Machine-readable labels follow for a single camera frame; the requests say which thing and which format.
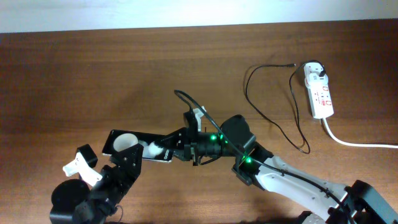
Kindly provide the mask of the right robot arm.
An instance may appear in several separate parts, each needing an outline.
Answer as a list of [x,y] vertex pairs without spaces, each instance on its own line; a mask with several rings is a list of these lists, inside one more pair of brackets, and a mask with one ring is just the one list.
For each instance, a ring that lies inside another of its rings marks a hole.
[[257,141],[243,116],[227,119],[218,133],[201,133],[197,121],[166,135],[156,143],[171,149],[182,161],[199,166],[202,157],[215,161],[234,157],[232,171],[246,185],[283,195],[307,208],[304,223],[397,223],[397,212],[369,184],[351,186],[319,179],[298,170]]

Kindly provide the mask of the black smartphone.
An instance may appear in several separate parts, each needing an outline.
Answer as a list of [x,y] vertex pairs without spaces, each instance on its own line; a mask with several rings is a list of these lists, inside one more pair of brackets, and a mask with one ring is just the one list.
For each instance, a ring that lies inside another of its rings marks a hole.
[[161,139],[163,136],[164,135],[160,134],[114,129],[110,132],[105,142],[102,154],[111,156],[117,152],[140,144],[144,148],[142,153],[143,160],[170,163],[174,151],[166,147],[157,146],[154,143],[155,140]]

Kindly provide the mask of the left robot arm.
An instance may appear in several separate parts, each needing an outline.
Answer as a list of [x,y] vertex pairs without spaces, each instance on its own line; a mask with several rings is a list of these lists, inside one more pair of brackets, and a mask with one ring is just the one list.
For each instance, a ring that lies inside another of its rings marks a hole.
[[117,205],[141,173],[144,147],[136,144],[110,157],[114,167],[105,165],[100,173],[93,170],[98,158],[90,145],[76,150],[71,162],[78,179],[59,184],[52,192],[52,223],[104,223],[117,211]]

